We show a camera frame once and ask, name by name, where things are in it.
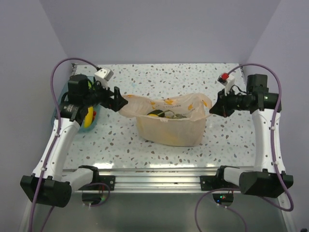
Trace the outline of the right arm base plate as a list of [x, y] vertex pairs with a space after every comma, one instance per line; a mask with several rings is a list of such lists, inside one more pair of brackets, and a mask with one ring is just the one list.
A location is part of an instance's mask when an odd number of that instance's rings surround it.
[[215, 189], [239, 190], [240, 175], [246, 171], [233, 166], [220, 166], [215, 175], [201, 175], [200, 187], [202, 191]]

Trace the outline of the fake dark avocado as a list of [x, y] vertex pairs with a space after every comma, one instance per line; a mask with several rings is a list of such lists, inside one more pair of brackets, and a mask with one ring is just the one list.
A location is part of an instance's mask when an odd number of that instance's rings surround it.
[[164, 117], [165, 113], [162, 110], [153, 110], [147, 114], [148, 116], [156, 115], [158, 117]]

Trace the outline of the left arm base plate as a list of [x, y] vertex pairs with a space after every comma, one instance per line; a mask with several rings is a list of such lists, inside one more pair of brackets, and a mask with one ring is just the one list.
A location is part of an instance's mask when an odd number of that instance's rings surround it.
[[114, 191], [116, 176], [115, 175], [100, 175], [97, 180], [92, 183], [85, 184], [80, 186], [73, 191], [78, 190], [106, 190], [106, 191]]

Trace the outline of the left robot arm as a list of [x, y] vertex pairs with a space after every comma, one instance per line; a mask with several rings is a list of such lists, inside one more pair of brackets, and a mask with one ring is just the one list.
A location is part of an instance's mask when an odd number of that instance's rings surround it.
[[102, 185], [94, 166], [81, 165], [67, 176], [63, 176], [62, 171], [73, 139], [85, 123], [88, 109], [101, 105], [118, 112], [128, 103], [118, 87], [114, 90], [108, 87], [111, 77], [111, 73], [103, 70], [94, 74], [94, 82], [83, 74], [70, 77], [42, 158], [32, 174], [22, 176], [20, 181], [21, 188], [33, 204], [65, 207], [73, 192], [84, 187], [94, 190]]

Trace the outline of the orange plastic bag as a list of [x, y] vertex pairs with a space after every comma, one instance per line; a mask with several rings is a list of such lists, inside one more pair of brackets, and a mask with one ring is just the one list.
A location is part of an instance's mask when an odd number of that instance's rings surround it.
[[[120, 115], [135, 118], [139, 136], [145, 140], [170, 146], [197, 146], [201, 143], [206, 121], [211, 113], [211, 99], [202, 93], [191, 93], [161, 100], [125, 95], [128, 101]], [[164, 117], [151, 117], [153, 110], [162, 110]], [[175, 114], [187, 116], [172, 119]]]

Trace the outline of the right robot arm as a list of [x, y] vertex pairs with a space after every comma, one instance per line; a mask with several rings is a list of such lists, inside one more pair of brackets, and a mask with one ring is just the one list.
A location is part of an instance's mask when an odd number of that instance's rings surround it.
[[229, 117], [236, 110], [249, 111], [255, 131], [256, 155], [253, 171], [220, 166], [213, 185], [222, 190], [236, 186], [245, 195], [279, 197], [293, 185], [294, 179], [286, 173], [281, 157], [278, 94], [269, 92], [267, 75], [264, 74], [249, 75], [244, 94], [237, 94], [232, 89], [235, 83], [233, 75], [223, 73], [218, 81], [224, 89], [218, 92], [217, 102], [210, 113]]

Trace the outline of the fake green melon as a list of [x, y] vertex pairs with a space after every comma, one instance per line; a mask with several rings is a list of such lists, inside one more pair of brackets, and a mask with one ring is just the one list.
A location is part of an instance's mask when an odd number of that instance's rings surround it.
[[183, 118], [187, 118], [187, 116], [185, 115], [181, 115], [181, 114], [175, 114], [172, 119], [183, 119]]

